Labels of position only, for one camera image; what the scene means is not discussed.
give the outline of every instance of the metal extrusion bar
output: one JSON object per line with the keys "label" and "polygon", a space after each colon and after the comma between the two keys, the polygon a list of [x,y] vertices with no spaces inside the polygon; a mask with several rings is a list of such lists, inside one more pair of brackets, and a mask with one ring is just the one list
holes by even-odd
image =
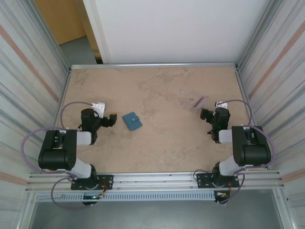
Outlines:
{"label": "metal extrusion bar", "polygon": [[[280,174],[277,170],[245,171],[245,182],[242,189],[273,189],[284,188]],[[197,191],[197,182],[193,172],[184,173],[117,173],[113,174],[112,190],[108,192],[150,192],[150,191]],[[50,192],[53,184],[66,175],[32,174],[26,192]],[[55,192],[84,192],[71,190],[71,183],[59,183]],[[205,188],[204,190],[223,190],[223,188]]]}
{"label": "metal extrusion bar", "polygon": [[283,192],[283,189],[273,189],[278,212],[280,214],[284,229],[295,229],[297,225],[296,218],[291,207],[288,205],[288,200],[285,199]]}
{"label": "metal extrusion bar", "polygon": [[[242,81],[242,78],[240,76],[240,73],[238,70],[235,70],[235,75],[236,75],[236,79],[237,79],[237,83],[238,83],[238,86],[239,86],[239,90],[242,94],[242,98],[244,101],[246,101],[248,104],[250,104],[250,101],[249,101],[249,97],[245,91],[245,88],[244,88],[244,84],[243,84],[243,81]],[[250,118],[250,110],[249,110],[249,107],[245,104],[244,105],[245,108],[246,108],[246,111],[247,111],[247,114],[248,114],[248,117]],[[255,117],[252,117],[252,121],[251,121],[251,124],[252,125],[256,125],[256,118]]]}
{"label": "metal extrusion bar", "polygon": [[233,62],[197,62],[197,63],[118,63],[118,64],[82,64],[72,65],[71,69],[115,69],[115,68],[165,68],[165,67],[235,67]]}
{"label": "metal extrusion bar", "polygon": [[62,91],[61,99],[60,99],[60,102],[59,102],[59,107],[57,109],[56,116],[54,118],[54,126],[57,126],[57,124],[58,124],[58,121],[59,121],[59,118],[60,118],[60,113],[61,113],[61,110],[62,110],[62,107],[63,107],[63,103],[65,101],[66,94],[67,94],[67,91],[68,91],[68,86],[69,86],[70,79],[71,79],[71,72],[69,72],[69,75],[67,77],[65,86],[64,86],[63,91]]}
{"label": "metal extrusion bar", "polygon": [[31,218],[34,212],[37,193],[25,193],[22,200],[22,211],[18,214],[18,219],[15,222],[14,228],[28,229],[31,223]]}

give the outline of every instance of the white bracket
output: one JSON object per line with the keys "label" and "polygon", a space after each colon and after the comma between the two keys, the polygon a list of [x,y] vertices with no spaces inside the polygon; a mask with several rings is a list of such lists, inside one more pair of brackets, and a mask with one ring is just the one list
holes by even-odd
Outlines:
{"label": "white bracket", "polygon": [[227,109],[228,104],[227,104],[227,103],[221,104],[221,103],[222,103],[221,101],[216,102],[216,103],[215,103],[215,106],[216,106],[216,107],[223,107],[223,108]]}
{"label": "white bracket", "polygon": [[100,118],[104,118],[104,112],[105,112],[105,108],[106,108],[106,104],[105,103],[92,103],[91,106],[94,111],[96,111],[99,114]]}

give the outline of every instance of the door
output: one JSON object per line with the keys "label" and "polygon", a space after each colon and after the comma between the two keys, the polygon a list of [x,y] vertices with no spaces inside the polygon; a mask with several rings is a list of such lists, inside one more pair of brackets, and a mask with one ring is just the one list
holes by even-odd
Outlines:
{"label": "door", "polygon": [[35,0],[58,44],[86,36],[75,0]]}

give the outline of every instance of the white wall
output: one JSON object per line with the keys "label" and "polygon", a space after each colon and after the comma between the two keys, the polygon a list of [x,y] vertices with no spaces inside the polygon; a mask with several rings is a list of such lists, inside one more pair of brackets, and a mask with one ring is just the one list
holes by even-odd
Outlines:
{"label": "white wall", "polygon": [[84,0],[104,63],[235,62],[270,0]]}

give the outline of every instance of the beige speckled table surface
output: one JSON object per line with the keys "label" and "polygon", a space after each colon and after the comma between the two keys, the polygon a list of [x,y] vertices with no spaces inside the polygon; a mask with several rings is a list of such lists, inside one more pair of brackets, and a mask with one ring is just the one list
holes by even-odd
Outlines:
{"label": "beige speckled table surface", "polygon": [[[105,116],[116,112],[113,127],[101,127],[93,146],[79,146],[77,157],[97,172],[182,172],[210,170],[232,155],[232,145],[216,144],[211,125],[200,110],[185,108],[189,95],[207,96],[204,108],[216,101],[241,99],[231,67],[132,68],[73,70],[64,104],[104,102]],[[68,106],[65,126],[81,123],[86,105]],[[230,103],[229,126],[247,124],[244,104]],[[122,116],[135,112],[143,126],[131,132]]]}

